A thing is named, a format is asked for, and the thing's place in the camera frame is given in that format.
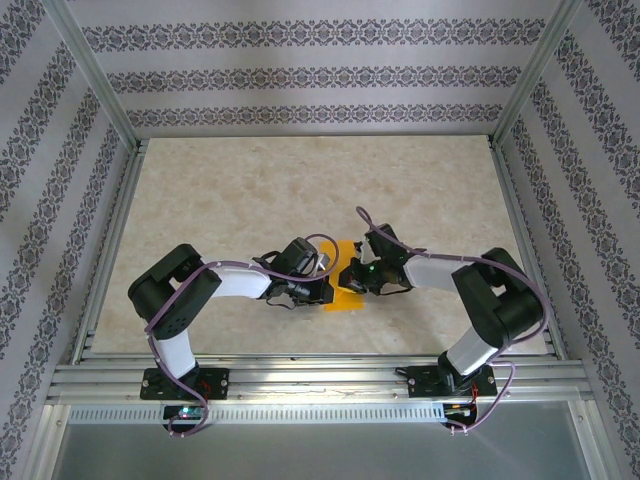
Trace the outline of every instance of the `beige marble floor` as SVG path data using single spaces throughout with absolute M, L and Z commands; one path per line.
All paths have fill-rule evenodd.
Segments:
M 415 247 L 481 254 L 503 246 L 519 258 L 482 136 L 154 139 L 93 351 L 147 352 L 126 292 L 179 243 L 208 260 L 249 260 L 315 232 L 359 240 L 366 228 L 356 205 Z M 190 335 L 197 353 L 436 354 L 469 325 L 456 295 L 414 290 L 367 296 L 354 312 L 215 299 Z M 544 343 L 518 352 L 544 353 Z

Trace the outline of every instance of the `wall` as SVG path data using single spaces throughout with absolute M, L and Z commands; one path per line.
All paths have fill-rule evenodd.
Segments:
M 490 133 L 557 0 L 69 3 L 142 138 Z
M 640 477 L 640 16 L 585 2 L 503 153 L 570 354 Z
M 0 0 L 0 479 L 77 327 L 124 147 L 38 2 Z

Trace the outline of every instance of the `metal bracket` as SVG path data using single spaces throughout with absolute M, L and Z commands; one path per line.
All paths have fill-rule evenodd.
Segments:
M 205 400 L 226 400 L 229 391 L 229 369 L 197 368 L 193 374 L 187 374 L 181 381 Z M 140 388 L 142 400 L 190 401 L 196 398 L 187 393 L 171 380 L 159 368 L 147 368 Z
M 407 379 L 409 398 L 435 398 L 444 400 L 447 397 L 471 397 L 471 387 L 473 384 L 478 388 L 479 397 L 494 397 L 498 394 L 496 380 L 493 369 L 489 365 L 483 366 L 480 371 L 471 379 L 468 386 L 451 392 L 448 387 L 440 381 L 437 365 L 418 365 L 412 367 L 396 368 L 396 374 Z

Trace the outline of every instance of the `yellow sponge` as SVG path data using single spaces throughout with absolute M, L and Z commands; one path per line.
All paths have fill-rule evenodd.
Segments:
M 333 303 L 324 306 L 326 312 L 342 312 L 344 310 L 361 310 L 364 308 L 364 298 L 362 295 L 345 290 L 338 286 L 338 278 L 340 272 L 347 268 L 351 263 L 351 259 L 356 256 L 356 249 L 352 240 L 339 240 L 338 249 L 340 258 L 338 265 L 331 276 L 329 284 L 333 287 Z M 329 257 L 334 258 L 335 252 L 331 242 L 322 242 L 320 244 L 320 253 L 326 253 Z

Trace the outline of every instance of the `damask border stripe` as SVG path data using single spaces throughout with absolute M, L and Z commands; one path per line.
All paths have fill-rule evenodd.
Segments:
M 42 197 L 38 201 L 33 220 L 27 227 L 24 243 L 18 248 L 13 269 L 9 272 L 6 285 L 2 287 L 0 296 L 0 360 L 4 359 L 4 350 L 11 342 L 11 331 L 20 317 L 25 295 L 31 288 L 36 276 L 44 247 L 49 241 L 49 234 L 58 218 L 69 183 L 73 176 L 82 150 L 93 123 L 100 111 L 100 102 L 91 88 L 85 93 L 67 139 L 54 164 L 47 180 Z
M 616 295 L 616 303 L 623 311 L 622 318 L 627 322 L 629 334 L 636 340 L 636 348 L 640 349 L 640 287 L 636 284 L 635 276 L 630 273 L 629 261 L 618 245 L 618 237 L 613 232 L 607 212 L 598 199 L 589 172 L 583 165 L 547 85 L 539 82 L 530 97 L 553 151 L 558 156 L 560 168 L 565 174 L 576 205 L 582 213 L 591 243 L 605 269 L 605 277 Z
M 589 8 L 640 82 L 640 15 L 630 0 L 589 0 Z
M 512 87 L 520 67 L 405 66 L 236 68 L 108 75 L 123 93 L 158 93 L 275 88 Z
M 0 22 L 0 85 L 22 55 L 36 27 L 45 16 L 39 0 L 16 0 L 2 15 Z
M 134 127 L 291 123 L 495 122 L 501 105 L 300 105 L 128 110 Z
M 24 115 L 13 129 L 13 136 L 2 150 L 0 161 L 0 223 L 9 209 L 11 198 L 20 185 L 25 167 L 31 163 L 35 148 L 40 144 L 44 129 L 49 125 L 76 63 L 64 43 L 56 49 L 38 87 L 29 99 Z
M 573 34 L 567 33 L 562 39 L 556 49 L 556 59 L 640 218 L 640 149 Z
M 67 248 L 62 254 L 59 270 L 47 298 L 46 308 L 38 322 L 37 333 L 29 348 L 29 359 L 20 375 L 18 389 L 13 395 L 15 400 L 9 408 L 8 421 L 3 425 L 3 435 L 0 439 L 2 446 L 0 449 L 0 478 L 11 478 L 11 468 L 15 463 L 16 454 L 22 446 L 27 421 L 34 410 L 36 394 L 42 385 L 42 375 L 53 348 L 53 339 L 58 333 L 58 324 L 66 308 L 73 278 L 80 264 L 100 197 L 113 163 L 114 153 L 119 144 L 120 137 L 111 125 L 100 147 L 100 154 L 96 159 L 82 203 L 76 213 L 76 220 L 67 241 Z M 119 186 L 122 184 L 123 178 L 124 175 L 120 179 Z
M 367 19 L 120 25 L 82 29 L 94 52 L 350 45 L 532 45 L 543 19 Z
M 587 339 L 587 348 L 592 355 L 591 360 L 596 366 L 598 378 L 602 382 L 604 392 L 607 394 L 607 404 L 613 413 L 614 421 L 618 425 L 618 434 L 622 442 L 627 446 L 626 453 L 630 457 L 630 466 L 633 473 L 640 476 L 640 426 L 637 423 L 638 413 L 633 411 L 634 405 L 631 396 L 625 391 L 625 382 L 620 379 L 622 375 L 620 365 L 616 363 L 609 339 L 603 331 L 600 316 L 591 298 L 589 286 L 580 264 L 575 259 L 573 245 L 569 240 L 564 220 L 560 215 L 558 205 L 553 199 L 538 153 L 521 117 L 516 121 L 511 133 L 546 225 L 547 234 L 555 249 L 556 260 L 560 270 L 562 270 L 563 279 L 571 302 L 575 307 L 578 322 L 583 330 L 584 337 Z M 507 169 L 515 188 L 513 173 L 508 162 Z M 517 188 L 516 197 L 526 219 Z M 532 244 L 534 244 L 534 237 L 531 235 L 530 230 L 529 235 Z

